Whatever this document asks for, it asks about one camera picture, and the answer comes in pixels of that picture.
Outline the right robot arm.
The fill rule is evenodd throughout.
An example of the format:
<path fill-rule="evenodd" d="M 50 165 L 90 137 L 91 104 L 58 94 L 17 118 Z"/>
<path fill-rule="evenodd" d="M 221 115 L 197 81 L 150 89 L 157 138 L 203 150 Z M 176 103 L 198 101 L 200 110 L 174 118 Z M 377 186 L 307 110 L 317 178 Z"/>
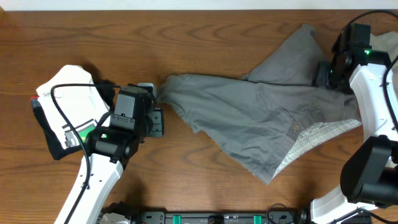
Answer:
<path fill-rule="evenodd" d="M 321 62 L 313 85 L 356 97 L 364 142 L 343 166 L 340 184 L 314 199 L 308 223 L 370 223 L 372 211 L 397 205 L 397 98 L 387 52 L 370 44 L 369 25 L 342 29 L 331 62 Z"/>

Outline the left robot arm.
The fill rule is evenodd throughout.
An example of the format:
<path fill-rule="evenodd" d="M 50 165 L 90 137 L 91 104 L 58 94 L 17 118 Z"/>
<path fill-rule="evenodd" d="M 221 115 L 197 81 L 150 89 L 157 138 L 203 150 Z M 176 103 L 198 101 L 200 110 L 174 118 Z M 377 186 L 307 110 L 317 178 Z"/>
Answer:
<path fill-rule="evenodd" d="M 77 137 L 84 156 L 56 223 L 140 222 L 125 203 L 104 203 L 144 139 L 164 135 L 164 114 L 157 107 L 154 84 L 128 84 L 118 90 L 114 111 L 105 113 L 86 139 Z"/>

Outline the grey shorts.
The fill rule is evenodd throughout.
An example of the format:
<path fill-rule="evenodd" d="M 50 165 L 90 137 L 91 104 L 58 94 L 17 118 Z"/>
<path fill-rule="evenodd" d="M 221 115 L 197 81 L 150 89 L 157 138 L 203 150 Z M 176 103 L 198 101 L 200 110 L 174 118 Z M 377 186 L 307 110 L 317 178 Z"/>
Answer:
<path fill-rule="evenodd" d="M 326 59 L 304 24 L 241 79 L 171 75 L 158 101 L 265 184 L 296 158 L 361 124 L 356 99 L 312 85 Z"/>

